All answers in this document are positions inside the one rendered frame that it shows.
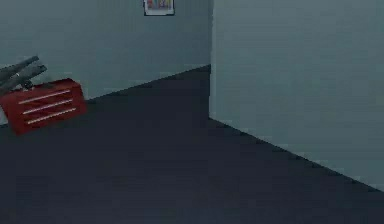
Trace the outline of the white framed colourful picture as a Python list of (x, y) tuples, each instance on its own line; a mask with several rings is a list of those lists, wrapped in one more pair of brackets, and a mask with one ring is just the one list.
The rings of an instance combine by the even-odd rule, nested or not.
[(143, 0), (145, 16), (173, 16), (174, 0)]

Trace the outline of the red chest of drawers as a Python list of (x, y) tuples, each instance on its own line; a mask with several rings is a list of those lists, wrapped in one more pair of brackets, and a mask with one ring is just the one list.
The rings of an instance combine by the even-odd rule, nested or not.
[(64, 121), (87, 111), (82, 88), (66, 78), (36, 85), (32, 90), (14, 90), (0, 97), (8, 124), (16, 135)]

